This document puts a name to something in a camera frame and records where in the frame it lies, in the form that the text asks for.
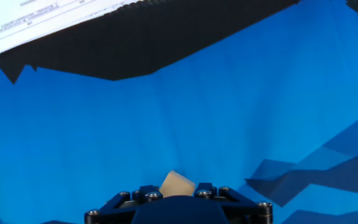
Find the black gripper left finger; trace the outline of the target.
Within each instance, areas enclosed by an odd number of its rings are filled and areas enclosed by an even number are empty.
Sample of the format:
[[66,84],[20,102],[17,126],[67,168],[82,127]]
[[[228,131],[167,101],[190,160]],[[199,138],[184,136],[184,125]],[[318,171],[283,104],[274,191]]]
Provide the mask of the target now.
[[101,208],[84,214],[85,224],[130,224],[141,205],[163,199],[159,187],[141,186],[133,192],[122,191],[108,200]]

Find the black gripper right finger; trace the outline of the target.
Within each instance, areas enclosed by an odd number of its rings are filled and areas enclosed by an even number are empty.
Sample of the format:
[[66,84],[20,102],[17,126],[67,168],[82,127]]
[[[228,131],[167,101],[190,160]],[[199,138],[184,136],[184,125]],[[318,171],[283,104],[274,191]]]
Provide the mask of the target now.
[[200,183],[194,197],[216,202],[229,223],[272,224],[272,202],[255,202],[230,187]]

